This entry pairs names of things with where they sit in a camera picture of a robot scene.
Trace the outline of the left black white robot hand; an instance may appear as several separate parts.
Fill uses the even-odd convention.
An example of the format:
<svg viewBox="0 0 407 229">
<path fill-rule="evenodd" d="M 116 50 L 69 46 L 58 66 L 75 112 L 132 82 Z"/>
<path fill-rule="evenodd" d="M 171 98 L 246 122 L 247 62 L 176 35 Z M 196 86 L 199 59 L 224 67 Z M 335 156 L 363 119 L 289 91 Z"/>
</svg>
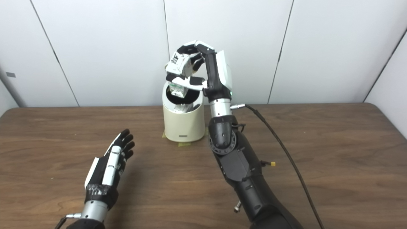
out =
<svg viewBox="0 0 407 229">
<path fill-rule="evenodd" d="M 127 161 L 134 155 L 134 136 L 124 129 L 111 142 L 105 154 L 93 160 L 86 177 L 84 203 L 100 201 L 110 210 L 118 200 L 118 183 Z"/>
</svg>

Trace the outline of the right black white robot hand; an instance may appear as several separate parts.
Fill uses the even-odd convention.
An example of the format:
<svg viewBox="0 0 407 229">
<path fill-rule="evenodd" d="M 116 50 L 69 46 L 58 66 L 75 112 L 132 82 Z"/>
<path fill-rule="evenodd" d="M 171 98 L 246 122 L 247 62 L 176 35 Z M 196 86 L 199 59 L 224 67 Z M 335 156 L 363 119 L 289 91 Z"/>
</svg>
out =
<svg viewBox="0 0 407 229">
<path fill-rule="evenodd" d="M 232 99 L 232 79 L 224 51 L 199 40 L 185 43 L 165 66 L 166 80 L 179 87 L 202 91 L 209 102 Z"/>
</svg>

